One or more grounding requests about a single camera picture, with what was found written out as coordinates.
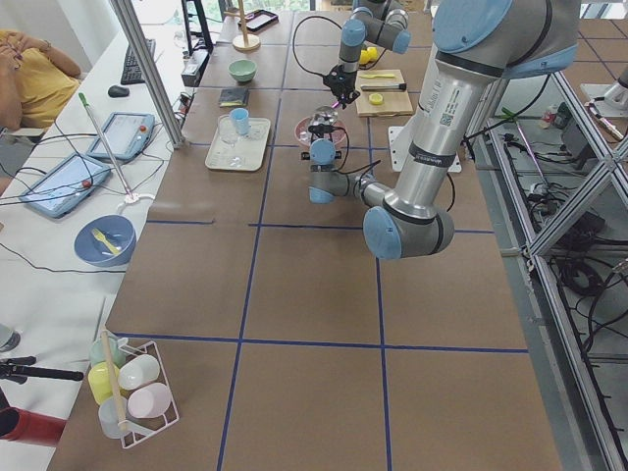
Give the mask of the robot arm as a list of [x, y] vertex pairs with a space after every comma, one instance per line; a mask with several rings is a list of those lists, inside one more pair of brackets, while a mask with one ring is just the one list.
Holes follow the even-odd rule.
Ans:
[[337, 106], [345, 108], [359, 96], [355, 82], [364, 43], [404, 54], [411, 41], [408, 22], [408, 13], [397, 1], [352, 2], [351, 16], [341, 28], [338, 64], [323, 76]]
[[548, 75], [577, 49], [576, 1], [444, 1], [432, 22], [433, 47], [420, 105], [399, 141], [405, 159], [394, 187], [365, 171], [344, 172], [328, 127], [313, 127], [309, 197], [327, 204], [351, 195], [367, 206], [363, 235], [380, 259], [431, 255], [454, 225], [435, 198], [487, 86], [497, 79]]

